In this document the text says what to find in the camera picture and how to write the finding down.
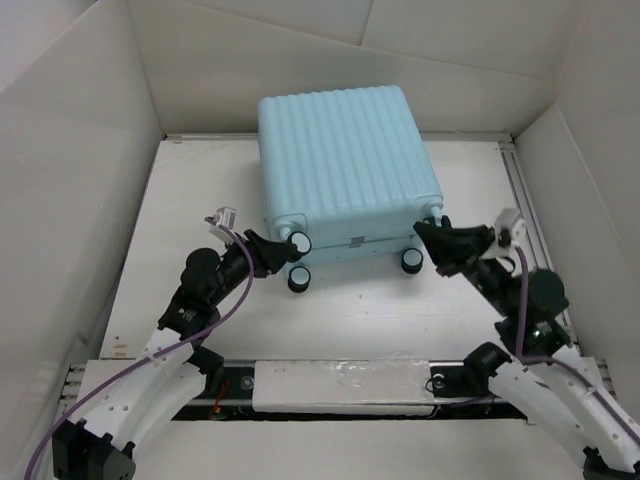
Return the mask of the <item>light blue hard-shell suitcase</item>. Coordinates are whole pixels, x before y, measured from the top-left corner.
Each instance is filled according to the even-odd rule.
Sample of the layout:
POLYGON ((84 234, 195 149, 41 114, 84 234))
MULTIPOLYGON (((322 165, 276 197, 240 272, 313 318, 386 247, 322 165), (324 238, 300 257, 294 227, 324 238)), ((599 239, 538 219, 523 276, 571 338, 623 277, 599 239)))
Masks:
POLYGON ((359 257, 396 254, 421 271, 413 226, 440 220, 444 195, 400 87, 265 97, 258 146, 269 237, 304 253, 285 268, 292 292, 312 267, 359 257))

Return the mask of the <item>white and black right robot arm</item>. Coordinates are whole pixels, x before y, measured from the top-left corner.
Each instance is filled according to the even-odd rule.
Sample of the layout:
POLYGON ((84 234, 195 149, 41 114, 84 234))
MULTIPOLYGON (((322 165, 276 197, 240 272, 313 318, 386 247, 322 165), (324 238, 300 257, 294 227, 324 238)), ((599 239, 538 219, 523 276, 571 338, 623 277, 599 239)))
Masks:
POLYGON ((529 267, 516 209, 491 226, 455 228, 448 217, 414 224, 442 277, 462 276, 495 309, 497 343, 460 363, 430 366, 427 390, 454 407, 500 398, 539 426, 586 479, 639 476, 639 424, 590 373, 559 316, 568 308, 555 272, 529 267))

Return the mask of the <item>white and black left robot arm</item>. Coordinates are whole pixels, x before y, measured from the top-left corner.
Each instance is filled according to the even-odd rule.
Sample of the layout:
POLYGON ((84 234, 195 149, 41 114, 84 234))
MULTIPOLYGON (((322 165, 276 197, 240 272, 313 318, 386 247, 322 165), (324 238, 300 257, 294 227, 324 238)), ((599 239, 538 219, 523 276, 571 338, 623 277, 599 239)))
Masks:
POLYGON ((226 319, 219 304, 238 286, 250 288, 254 279, 278 273, 311 250, 298 231, 271 241, 252 230, 237 235, 221 223, 213 227, 227 239, 225 252, 189 254, 179 287, 136 362, 87 394, 97 402, 79 420, 56 427, 55 478, 133 478, 143 443, 191 399, 222 387, 224 360, 203 345, 226 319))

